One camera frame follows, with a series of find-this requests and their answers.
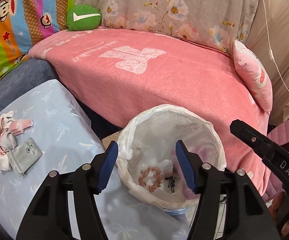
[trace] white check mark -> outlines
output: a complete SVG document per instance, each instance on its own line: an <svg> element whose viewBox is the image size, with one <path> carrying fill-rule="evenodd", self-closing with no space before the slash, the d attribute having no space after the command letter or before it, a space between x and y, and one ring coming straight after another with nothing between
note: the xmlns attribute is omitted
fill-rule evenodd
<svg viewBox="0 0 289 240"><path fill-rule="evenodd" d="M94 16L101 16L101 15L100 13L92 13L92 14L83 14L83 15L78 16L74 13L74 22L85 19L85 18L94 17Z"/></svg>

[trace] green pillow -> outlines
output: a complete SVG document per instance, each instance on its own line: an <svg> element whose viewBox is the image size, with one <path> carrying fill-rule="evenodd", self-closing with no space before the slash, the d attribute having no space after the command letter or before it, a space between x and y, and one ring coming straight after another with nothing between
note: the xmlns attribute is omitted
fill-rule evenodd
<svg viewBox="0 0 289 240"><path fill-rule="evenodd" d="M67 26L70 31L89 31L97 28L101 22L100 11L90 5L74 6L67 13Z"/></svg>

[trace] pink pillow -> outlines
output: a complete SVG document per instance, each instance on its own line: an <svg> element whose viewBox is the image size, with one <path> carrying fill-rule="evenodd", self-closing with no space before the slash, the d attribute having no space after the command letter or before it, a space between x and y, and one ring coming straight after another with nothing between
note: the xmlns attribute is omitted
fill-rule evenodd
<svg viewBox="0 0 289 240"><path fill-rule="evenodd" d="M262 109L270 114L272 110L272 84L260 60L240 41L233 46L234 66L245 82L250 94Z"/></svg>

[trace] floral curtain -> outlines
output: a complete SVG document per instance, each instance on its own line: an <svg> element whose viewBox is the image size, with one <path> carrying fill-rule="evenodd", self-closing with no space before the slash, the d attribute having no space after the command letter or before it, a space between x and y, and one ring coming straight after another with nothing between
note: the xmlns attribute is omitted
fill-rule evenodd
<svg viewBox="0 0 289 240"><path fill-rule="evenodd" d="M102 25L155 32L232 53L244 43L258 0L76 0L99 8Z"/></svg>

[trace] tile floor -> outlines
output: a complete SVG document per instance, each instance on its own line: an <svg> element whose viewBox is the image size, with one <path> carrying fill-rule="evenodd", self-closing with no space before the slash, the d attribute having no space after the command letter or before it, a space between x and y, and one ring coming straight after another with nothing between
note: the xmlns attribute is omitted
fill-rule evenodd
<svg viewBox="0 0 289 240"><path fill-rule="evenodd" d="M103 145L107 148L111 141L116 141L118 139L120 132L116 132L108 137L102 139ZM223 235L224 229L224 221L225 221L225 211L226 211L226 203L223 201L224 195L220 196L220 204L219 204L219 213L218 213L218 220L217 226L214 234L214 239L218 239ZM189 225L192 225L194 215L196 213L197 207L192 207L186 212L186 217Z"/></svg>

